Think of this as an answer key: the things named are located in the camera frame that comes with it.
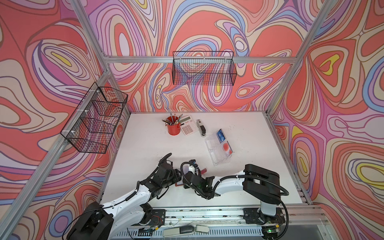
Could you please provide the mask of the red leather card holder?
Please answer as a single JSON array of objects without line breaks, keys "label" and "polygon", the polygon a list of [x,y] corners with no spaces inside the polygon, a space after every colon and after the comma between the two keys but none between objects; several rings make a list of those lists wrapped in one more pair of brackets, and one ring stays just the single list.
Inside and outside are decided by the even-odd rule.
[{"label": "red leather card holder", "polygon": [[[206,172],[207,172],[207,169],[206,169],[206,168],[204,168],[204,169],[202,169],[202,170],[196,170],[196,173],[197,173],[197,174],[200,174],[200,175],[203,175],[203,174],[205,174]],[[180,180],[179,182],[175,183],[175,186],[176,186],[176,187],[180,187],[180,186],[183,186],[183,185],[184,185],[183,180]]]}]

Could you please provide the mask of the clear plastic card tray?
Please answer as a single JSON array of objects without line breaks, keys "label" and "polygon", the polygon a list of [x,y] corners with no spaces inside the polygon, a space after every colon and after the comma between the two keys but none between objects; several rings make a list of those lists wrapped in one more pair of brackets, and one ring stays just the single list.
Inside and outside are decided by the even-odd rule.
[{"label": "clear plastic card tray", "polygon": [[225,153],[222,148],[223,143],[219,142],[216,133],[217,132],[208,136],[205,139],[205,144],[214,166],[226,164],[230,161],[230,158],[232,157],[232,155],[230,157],[225,156]]}]

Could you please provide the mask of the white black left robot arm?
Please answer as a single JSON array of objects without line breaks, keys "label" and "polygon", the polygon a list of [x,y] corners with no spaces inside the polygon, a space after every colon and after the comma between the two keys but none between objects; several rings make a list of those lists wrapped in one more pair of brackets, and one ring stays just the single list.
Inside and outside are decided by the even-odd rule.
[{"label": "white black left robot arm", "polygon": [[174,169],[169,153],[159,160],[155,170],[136,188],[105,204],[93,202],[65,229],[63,240],[109,240],[122,227],[148,224],[152,220],[149,201],[161,199],[169,187],[181,181],[180,170]]}]

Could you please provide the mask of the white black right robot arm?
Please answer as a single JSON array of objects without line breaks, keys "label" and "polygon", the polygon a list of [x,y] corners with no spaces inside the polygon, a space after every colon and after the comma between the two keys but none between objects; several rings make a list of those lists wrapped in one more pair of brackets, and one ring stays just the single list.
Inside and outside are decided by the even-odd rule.
[{"label": "white black right robot arm", "polygon": [[245,169],[235,175],[203,178],[199,166],[191,161],[180,166],[183,184],[206,200],[212,200],[229,192],[245,191],[261,201],[257,211],[258,225],[277,220],[277,206],[283,205],[282,196],[289,191],[280,185],[280,175],[276,172],[255,166],[245,165]]}]

